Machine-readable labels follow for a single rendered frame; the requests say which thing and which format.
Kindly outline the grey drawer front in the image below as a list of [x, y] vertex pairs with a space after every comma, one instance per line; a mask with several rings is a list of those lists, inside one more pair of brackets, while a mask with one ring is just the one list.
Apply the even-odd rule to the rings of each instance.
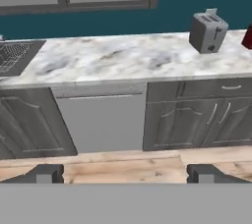
[[[242, 85], [236, 90], [224, 90], [225, 86]], [[178, 97], [206, 97], [206, 96], [231, 96], [252, 93], [252, 78], [229, 78], [214, 80], [196, 80], [181, 82]]]

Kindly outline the dark sink basin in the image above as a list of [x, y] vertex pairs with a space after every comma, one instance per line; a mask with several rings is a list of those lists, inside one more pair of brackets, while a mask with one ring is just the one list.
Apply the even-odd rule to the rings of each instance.
[[0, 77], [19, 76], [44, 43], [44, 40], [1, 41]]

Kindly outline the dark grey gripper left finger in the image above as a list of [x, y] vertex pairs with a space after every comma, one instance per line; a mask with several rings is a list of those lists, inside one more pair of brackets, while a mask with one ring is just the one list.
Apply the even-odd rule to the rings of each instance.
[[62, 164], [39, 164], [29, 172], [7, 180], [4, 183], [14, 184], [55, 184], [63, 183], [64, 166]]

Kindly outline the grey cupboard door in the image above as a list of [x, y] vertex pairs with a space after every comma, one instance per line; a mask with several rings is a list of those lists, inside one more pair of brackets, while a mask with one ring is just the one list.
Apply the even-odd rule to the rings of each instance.
[[0, 89], [0, 160], [76, 154], [49, 87]]
[[[230, 109], [219, 124], [228, 102]], [[202, 143], [202, 147], [241, 145], [252, 145], [252, 96], [227, 98]]]
[[[216, 114], [210, 125], [206, 125], [215, 103]], [[222, 103], [218, 98], [148, 102], [143, 151], [200, 147]]]

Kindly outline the grey dishwasher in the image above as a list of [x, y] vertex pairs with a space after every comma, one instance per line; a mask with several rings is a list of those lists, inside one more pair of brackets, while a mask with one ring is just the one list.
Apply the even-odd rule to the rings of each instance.
[[146, 84], [54, 87], [53, 95], [79, 153], [141, 150]]

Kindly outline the grey toaster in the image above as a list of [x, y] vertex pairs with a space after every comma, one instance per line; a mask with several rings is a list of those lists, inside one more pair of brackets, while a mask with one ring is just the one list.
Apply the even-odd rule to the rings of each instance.
[[217, 15], [217, 8], [195, 13], [189, 33], [190, 44], [201, 54], [217, 53], [228, 30], [228, 23]]

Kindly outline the dark red object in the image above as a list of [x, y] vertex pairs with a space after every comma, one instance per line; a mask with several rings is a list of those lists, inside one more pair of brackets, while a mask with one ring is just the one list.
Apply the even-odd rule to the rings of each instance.
[[252, 50], [252, 23], [248, 26], [248, 29], [245, 32], [241, 44], [247, 49]]

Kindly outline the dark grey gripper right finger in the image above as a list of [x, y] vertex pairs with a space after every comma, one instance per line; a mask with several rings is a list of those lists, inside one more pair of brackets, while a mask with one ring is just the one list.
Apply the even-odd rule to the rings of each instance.
[[212, 164], [189, 164], [187, 170], [187, 182], [195, 184], [229, 184], [247, 183], [231, 175], [227, 175]]

